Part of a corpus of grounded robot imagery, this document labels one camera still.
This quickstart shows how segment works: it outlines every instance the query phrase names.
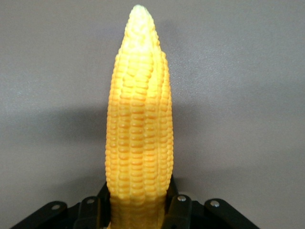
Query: metal screw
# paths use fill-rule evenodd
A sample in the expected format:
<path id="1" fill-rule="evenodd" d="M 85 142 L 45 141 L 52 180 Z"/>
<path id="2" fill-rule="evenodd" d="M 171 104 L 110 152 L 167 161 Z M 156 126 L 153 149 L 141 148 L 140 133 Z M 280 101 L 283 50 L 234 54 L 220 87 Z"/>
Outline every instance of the metal screw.
<path id="1" fill-rule="evenodd" d="M 94 199 L 88 199 L 87 200 L 87 204 L 92 204 L 92 203 L 94 203 Z"/>
<path id="2" fill-rule="evenodd" d="M 212 201 L 210 202 L 210 204 L 211 204 L 213 207 L 215 207 L 215 208 L 217 208 L 217 207 L 220 206 L 219 202 L 216 201 L 216 200 L 212 200 Z"/>
<path id="3" fill-rule="evenodd" d="M 57 210 L 59 209 L 61 206 L 59 204 L 54 205 L 51 209 L 52 210 Z"/>
<path id="4" fill-rule="evenodd" d="M 177 198 L 179 201 L 181 202 L 185 202 L 186 201 L 186 197 L 185 196 L 178 196 Z"/>

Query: corn cob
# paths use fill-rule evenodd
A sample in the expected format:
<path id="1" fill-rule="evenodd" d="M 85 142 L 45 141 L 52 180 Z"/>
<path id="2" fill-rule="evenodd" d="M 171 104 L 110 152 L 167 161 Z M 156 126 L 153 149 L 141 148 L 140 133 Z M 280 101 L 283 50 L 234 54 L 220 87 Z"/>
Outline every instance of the corn cob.
<path id="1" fill-rule="evenodd" d="M 136 5 L 115 58 L 107 113 L 111 229 L 158 229 L 173 170 L 168 63 L 147 9 Z"/>

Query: artificial corn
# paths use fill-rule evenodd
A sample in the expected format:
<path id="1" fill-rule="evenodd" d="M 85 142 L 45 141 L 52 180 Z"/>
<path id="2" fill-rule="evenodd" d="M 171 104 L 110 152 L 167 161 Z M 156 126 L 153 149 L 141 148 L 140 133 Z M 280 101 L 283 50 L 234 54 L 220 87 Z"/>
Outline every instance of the artificial corn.
<path id="1" fill-rule="evenodd" d="M 107 113 L 111 229 L 158 229 L 173 170 L 168 64 L 147 9 L 136 5 L 115 58 Z"/>

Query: gray wall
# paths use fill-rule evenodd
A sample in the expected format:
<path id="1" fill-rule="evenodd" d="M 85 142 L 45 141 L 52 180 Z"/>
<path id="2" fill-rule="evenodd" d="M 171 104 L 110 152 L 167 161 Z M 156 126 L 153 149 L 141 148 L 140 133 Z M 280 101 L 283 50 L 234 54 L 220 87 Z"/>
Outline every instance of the gray wall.
<path id="1" fill-rule="evenodd" d="M 261 228 L 305 228 L 303 0 L 2 0 L 0 227 L 102 187 L 114 57 L 137 3 L 167 53 L 179 190 Z"/>

